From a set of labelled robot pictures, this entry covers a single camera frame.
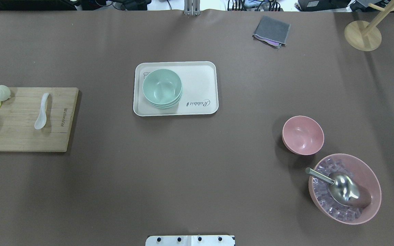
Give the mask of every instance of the folded towel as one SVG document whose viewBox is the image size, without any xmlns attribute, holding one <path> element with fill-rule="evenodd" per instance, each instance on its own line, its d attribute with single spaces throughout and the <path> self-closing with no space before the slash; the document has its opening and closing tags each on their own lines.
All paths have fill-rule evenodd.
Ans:
<svg viewBox="0 0 394 246">
<path fill-rule="evenodd" d="M 282 45 L 287 45 L 286 41 L 290 27 L 291 24 L 263 16 L 253 33 L 253 37 L 280 48 Z"/>
</svg>

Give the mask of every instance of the large pink bowl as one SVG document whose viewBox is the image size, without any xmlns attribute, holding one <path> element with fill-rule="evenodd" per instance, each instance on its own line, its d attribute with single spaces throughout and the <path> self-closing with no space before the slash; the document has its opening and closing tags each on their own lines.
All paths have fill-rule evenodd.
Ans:
<svg viewBox="0 0 394 246">
<path fill-rule="evenodd" d="M 316 154 L 323 146 L 325 136 L 320 125 L 310 117 L 298 115 L 289 118 L 282 129 L 285 146 L 295 154 Z"/>
<path fill-rule="evenodd" d="M 362 224 L 371 220 L 377 214 L 381 206 L 381 187 L 375 173 L 362 160 L 349 154 L 331 154 L 320 160 L 319 163 L 314 167 L 314 169 L 317 169 L 317 166 L 319 166 L 322 161 L 328 158 L 332 158 L 333 160 L 342 160 L 345 168 L 351 173 L 353 173 L 354 178 L 352 180 L 358 185 L 366 188 L 372 195 L 372 202 L 370 203 L 370 205 L 363 209 L 359 218 L 356 218 L 353 221 L 340 221 L 332 217 L 320 206 L 319 201 L 314 194 L 313 178 L 310 176 L 310 180 L 308 181 L 308 188 L 310 189 L 310 195 L 314 201 L 314 204 L 316 204 L 320 211 L 325 213 L 328 217 L 331 217 L 334 220 L 344 224 Z"/>
</svg>

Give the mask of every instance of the white ceramic spoon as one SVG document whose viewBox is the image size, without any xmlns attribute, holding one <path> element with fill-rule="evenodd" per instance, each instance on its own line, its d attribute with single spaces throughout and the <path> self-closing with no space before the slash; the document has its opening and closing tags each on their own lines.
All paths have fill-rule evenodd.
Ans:
<svg viewBox="0 0 394 246">
<path fill-rule="evenodd" d="M 34 128 L 36 130 L 42 129 L 47 123 L 47 114 L 45 111 L 47 110 L 47 99 L 50 94 L 44 93 L 42 96 L 42 101 L 40 102 L 40 110 L 39 116 L 37 117 L 36 123 L 34 124 Z"/>
</svg>

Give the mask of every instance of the wooden base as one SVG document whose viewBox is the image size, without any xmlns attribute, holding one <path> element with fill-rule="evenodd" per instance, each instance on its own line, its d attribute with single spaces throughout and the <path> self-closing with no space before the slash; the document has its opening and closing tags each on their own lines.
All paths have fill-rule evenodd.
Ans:
<svg viewBox="0 0 394 246">
<path fill-rule="evenodd" d="M 357 50 L 372 51 L 376 50 L 381 44 L 381 32 L 376 27 L 365 36 L 361 35 L 361 31 L 364 30 L 368 24 L 369 22 L 357 20 L 349 23 L 344 29 L 346 41 Z"/>
<path fill-rule="evenodd" d="M 75 116 L 78 89 L 10 87 L 0 108 L 0 151 L 66 152 Z M 47 124 L 36 130 L 42 95 L 48 92 Z"/>
</svg>

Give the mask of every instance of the stacked bowls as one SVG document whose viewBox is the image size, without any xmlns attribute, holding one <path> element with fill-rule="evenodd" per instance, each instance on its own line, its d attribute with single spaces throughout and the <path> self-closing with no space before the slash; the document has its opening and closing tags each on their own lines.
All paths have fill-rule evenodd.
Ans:
<svg viewBox="0 0 394 246">
<path fill-rule="evenodd" d="M 142 92 L 147 101 L 156 108 L 171 108 L 182 98 L 182 81 L 171 70 L 155 70 L 144 79 Z"/>
</svg>

